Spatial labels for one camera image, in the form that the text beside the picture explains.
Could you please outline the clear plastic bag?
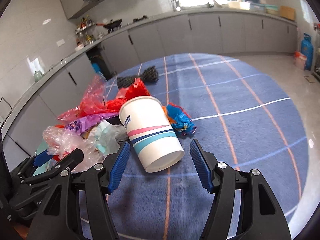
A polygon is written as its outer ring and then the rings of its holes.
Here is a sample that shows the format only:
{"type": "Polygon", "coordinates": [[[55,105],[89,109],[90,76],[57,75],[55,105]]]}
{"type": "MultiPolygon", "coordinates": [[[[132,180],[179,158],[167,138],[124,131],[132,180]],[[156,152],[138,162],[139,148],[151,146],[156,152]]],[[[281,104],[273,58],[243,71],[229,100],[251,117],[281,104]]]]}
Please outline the clear plastic bag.
{"type": "Polygon", "coordinates": [[[127,140],[125,128],[121,125],[112,125],[106,120],[85,132],[84,136],[75,132],[54,126],[47,127],[42,133],[44,141],[48,145],[48,154],[62,159],[73,150],[80,149],[84,153],[83,161],[73,172],[87,171],[97,163],[120,148],[120,143],[127,140]]]}

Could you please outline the purple snack wrapper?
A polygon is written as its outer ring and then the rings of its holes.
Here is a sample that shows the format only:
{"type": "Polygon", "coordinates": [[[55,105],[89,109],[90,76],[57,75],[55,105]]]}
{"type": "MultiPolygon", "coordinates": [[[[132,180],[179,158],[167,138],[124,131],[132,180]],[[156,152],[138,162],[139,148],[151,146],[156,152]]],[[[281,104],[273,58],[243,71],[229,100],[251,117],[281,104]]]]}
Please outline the purple snack wrapper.
{"type": "Polygon", "coordinates": [[[108,120],[117,117],[118,114],[119,113],[116,112],[87,115],[70,122],[67,126],[64,127],[64,130],[71,131],[77,135],[81,135],[93,126],[98,125],[103,120],[108,120]]]}

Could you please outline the white striped paper cup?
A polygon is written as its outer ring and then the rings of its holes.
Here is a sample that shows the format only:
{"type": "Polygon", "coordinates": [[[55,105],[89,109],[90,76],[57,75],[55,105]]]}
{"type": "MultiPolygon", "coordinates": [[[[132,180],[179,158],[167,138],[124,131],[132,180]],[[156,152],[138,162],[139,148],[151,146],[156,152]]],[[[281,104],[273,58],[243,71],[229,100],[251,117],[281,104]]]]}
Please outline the white striped paper cup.
{"type": "Polygon", "coordinates": [[[119,119],[146,172],[165,170],[184,157],[182,145],[157,98],[139,96],[125,102],[119,119]]]}

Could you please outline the red foam fruit net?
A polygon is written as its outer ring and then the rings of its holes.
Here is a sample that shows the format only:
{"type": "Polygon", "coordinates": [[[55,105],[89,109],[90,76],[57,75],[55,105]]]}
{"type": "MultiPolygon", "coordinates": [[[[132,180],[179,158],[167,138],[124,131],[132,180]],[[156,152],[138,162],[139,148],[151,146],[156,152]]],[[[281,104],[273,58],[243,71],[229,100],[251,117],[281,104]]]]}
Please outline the red foam fruit net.
{"type": "Polygon", "coordinates": [[[138,77],[135,78],[134,82],[129,87],[121,88],[114,99],[108,100],[105,109],[107,112],[119,112],[121,106],[125,102],[139,96],[150,95],[151,94],[144,85],[144,82],[138,77]]]}

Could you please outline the blue orange snack wrapper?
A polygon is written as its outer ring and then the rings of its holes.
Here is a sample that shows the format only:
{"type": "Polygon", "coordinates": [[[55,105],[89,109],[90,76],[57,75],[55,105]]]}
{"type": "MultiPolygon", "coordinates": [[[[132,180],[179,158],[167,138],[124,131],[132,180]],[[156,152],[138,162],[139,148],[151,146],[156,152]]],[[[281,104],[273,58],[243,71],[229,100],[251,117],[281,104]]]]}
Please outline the blue orange snack wrapper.
{"type": "Polygon", "coordinates": [[[197,126],[182,107],[170,102],[162,108],[175,132],[180,135],[192,135],[196,132],[197,126]]]}

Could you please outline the teal enamel basin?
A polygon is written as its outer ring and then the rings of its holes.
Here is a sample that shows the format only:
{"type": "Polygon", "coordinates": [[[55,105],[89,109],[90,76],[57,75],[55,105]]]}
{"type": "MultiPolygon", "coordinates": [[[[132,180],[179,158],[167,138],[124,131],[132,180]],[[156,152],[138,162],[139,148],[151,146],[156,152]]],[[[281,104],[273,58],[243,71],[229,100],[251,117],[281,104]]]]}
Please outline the teal enamel basin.
{"type": "Polygon", "coordinates": [[[35,167],[35,171],[32,175],[33,177],[42,174],[48,170],[52,156],[48,155],[47,149],[48,145],[43,140],[34,154],[35,158],[33,160],[33,167],[35,167]]]}

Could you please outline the small trash bin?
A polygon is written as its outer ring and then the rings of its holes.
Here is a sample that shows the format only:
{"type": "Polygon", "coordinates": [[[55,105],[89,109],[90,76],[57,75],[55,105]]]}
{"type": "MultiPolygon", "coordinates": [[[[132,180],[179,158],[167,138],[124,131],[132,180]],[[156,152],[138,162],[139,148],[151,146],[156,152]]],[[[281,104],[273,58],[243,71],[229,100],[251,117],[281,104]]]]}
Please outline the small trash bin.
{"type": "Polygon", "coordinates": [[[294,53],[294,62],[295,66],[301,70],[304,70],[306,67],[307,57],[302,53],[295,51],[294,53]]]}

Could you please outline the grey kitchen cabinets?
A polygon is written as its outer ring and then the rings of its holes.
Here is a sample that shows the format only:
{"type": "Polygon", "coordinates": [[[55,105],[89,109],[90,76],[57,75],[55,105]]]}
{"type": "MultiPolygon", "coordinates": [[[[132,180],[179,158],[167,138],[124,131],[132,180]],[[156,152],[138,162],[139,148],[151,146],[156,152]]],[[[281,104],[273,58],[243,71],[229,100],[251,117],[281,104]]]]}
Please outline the grey kitchen cabinets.
{"type": "MultiPolygon", "coordinates": [[[[201,11],[153,17],[122,28],[94,46],[113,71],[121,73],[157,58],[181,53],[293,53],[297,25],[288,20],[240,10],[201,11]]],[[[76,106],[94,75],[87,49],[58,63],[25,92],[3,134],[8,168],[33,154],[42,131],[76,106]]]]}

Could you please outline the pink cellophane wrapper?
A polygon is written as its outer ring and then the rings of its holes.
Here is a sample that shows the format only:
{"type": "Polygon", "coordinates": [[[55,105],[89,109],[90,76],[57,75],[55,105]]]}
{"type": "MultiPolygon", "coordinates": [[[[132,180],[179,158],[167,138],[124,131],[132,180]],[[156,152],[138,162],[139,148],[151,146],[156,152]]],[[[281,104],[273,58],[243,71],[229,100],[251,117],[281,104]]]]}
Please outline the pink cellophane wrapper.
{"type": "Polygon", "coordinates": [[[88,115],[119,112],[125,99],[108,100],[105,92],[106,80],[101,75],[96,74],[88,85],[80,105],[60,114],[57,119],[64,124],[68,124],[88,115]]]}

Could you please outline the blue plaid tablecloth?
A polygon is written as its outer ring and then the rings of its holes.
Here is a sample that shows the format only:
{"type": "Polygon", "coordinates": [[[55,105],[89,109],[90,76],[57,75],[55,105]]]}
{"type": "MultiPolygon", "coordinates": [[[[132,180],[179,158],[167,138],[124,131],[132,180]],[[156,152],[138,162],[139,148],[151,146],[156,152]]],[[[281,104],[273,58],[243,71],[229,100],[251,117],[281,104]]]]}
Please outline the blue plaid tablecloth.
{"type": "Polygon", "coordinates": [[[141,63],[159,80],[148,90],[161,103],[181,106],[193,137],[180,137],[185,155],[169,170],[146,173],[132,152],[119,187],[107,201],[121,239],[199,239],[213,196],[201,185],[190,156],[192,138],[242,171],[259,169],[291,220],[309,165],[308,140],[292,99],[266,74],[231,57],[177,54],[141,63]]]}

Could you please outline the metal spice rack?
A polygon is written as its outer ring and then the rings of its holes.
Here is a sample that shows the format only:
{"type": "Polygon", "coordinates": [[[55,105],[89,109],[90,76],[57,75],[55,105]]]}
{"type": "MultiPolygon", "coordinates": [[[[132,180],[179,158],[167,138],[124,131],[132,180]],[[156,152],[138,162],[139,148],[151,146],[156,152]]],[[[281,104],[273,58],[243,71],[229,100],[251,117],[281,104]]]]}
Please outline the metal spice rack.
{"type": "Polygon", "coordinates": [[[80,23],[77,25],[75,31],[76,45],[87,46],[89,44],[92,44],[96,40],[94,35],[95,27],[96,24],[89,15],[83,17],[80,20],[80,23]]]}

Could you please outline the black foam fruit net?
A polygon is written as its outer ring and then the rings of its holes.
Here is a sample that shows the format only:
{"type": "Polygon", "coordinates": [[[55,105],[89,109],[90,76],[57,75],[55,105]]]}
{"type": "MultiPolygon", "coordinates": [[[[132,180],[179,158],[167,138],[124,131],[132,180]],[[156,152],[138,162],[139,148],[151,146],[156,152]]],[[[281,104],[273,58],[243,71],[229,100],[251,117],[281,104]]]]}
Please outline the black foam fruit net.
{"type": "Polygon", "coordinates": [[[142,74],[131,75],[125,77],[117,77],[117,87],[118,89],[127,88],[132,85],[136,79],[140,79],[146,84],[156,83],[158,81],[158,71],[155,66],[146,68],[142,74]]]}

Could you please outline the black wok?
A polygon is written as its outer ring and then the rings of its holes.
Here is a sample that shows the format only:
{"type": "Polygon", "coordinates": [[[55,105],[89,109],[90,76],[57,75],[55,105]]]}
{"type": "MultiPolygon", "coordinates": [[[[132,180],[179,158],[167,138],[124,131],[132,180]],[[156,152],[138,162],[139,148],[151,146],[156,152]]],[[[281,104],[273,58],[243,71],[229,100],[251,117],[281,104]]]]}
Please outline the black wok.
{"type": "Polygon", "coordinates": [[[96,26],[103,27],[107,29],[107,33],[110,34],[115,30],[118,30],[121,27],[122,19],[119,20],[110,20],[108,23],[96,23],[96,26]]]}

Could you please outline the blue gas cylinder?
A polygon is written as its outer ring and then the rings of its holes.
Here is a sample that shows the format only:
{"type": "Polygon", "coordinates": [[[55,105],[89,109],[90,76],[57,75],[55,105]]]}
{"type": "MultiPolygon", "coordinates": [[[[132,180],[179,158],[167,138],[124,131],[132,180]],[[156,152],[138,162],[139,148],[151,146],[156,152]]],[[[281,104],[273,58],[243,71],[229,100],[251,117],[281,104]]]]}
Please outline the blue gas cylinder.
{"type": "Polygon", "coordinates": [[[303,35],[300,52],[306,57],[305,69],[311,70],[313,62],[313,45],[311,36],[307,33],[304,33],[303,35]]]}

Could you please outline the cardboard box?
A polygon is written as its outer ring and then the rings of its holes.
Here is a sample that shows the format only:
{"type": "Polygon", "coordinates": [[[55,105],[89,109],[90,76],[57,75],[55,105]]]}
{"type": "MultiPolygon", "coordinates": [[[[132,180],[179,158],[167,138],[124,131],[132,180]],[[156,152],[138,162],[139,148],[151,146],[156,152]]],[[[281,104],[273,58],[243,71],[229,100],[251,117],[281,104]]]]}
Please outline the cardboard box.
{"type": "Polygon", "coordinates": [[[279,8],[279,16],[290,21],[296,20],[296,10],[292,7],[281,5],[279,8]]]}

